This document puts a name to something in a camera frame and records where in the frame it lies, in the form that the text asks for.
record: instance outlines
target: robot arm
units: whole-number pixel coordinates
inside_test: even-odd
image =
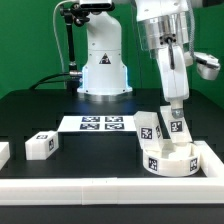
[[[198,63],[199,74],[215,79],[220,65],[211,55],[194,53],[193,38],[188,34],[187,13],[191,7],[207,7],[223,3],[223,0],[135,0],[143,50],[149,50],[157,59],[164,97],[171,104],[175,119],[184,116],[183,100],[189,96],[186,66]],[[184,45],[190,43],[191,57],[187,57]]]

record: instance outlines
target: black tabletop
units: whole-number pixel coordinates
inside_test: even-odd
[[[160,89],[136,89],[127,99],[104,103],[81,100],[76,94],[64,90],[11,92],[0,100],[0,141],[10,143],[11,153],[9,162],[0,171],[0,178],[156,177],[142,166],[142,150],[135,132],[60,133],[60,147],[46,161],[27,161],[25,141],[39,131],[56,131],[66,115],[134,115],[137,111],[158,112],[164,138],[168,138],[159,113],[161,105],[167,103]],[[205,140],[223,161],[224,110],[198,91],[191,90],[190,98],[184,102],[184,111],[193,140]],[[195,176],[204,177],[204,174],[199,171]],[[21,214],[28,212],[38,216],[46,208],[0,208],[3,215],[10,211],[23,220],[21,223],[28,223]],[[62,214],[65,216],[63,223],[74,221],[74,216],[78,217],[77,223],[100,223],[101,218],[106,223],[150,223],[149,220],[153,223],[165,223],[166,220],[168,223],[171,220],[210,223],[202,214],[195,218],[197,211],[224,217],[222,205],[48,206],[47,211],[45,218],[52,218],[54,223],[63,221],[59,218]],[[6,220],[5,223],[12,223],[10,220],[13,219],[8,217]],[[41,218],[33,221],[39,223]]]

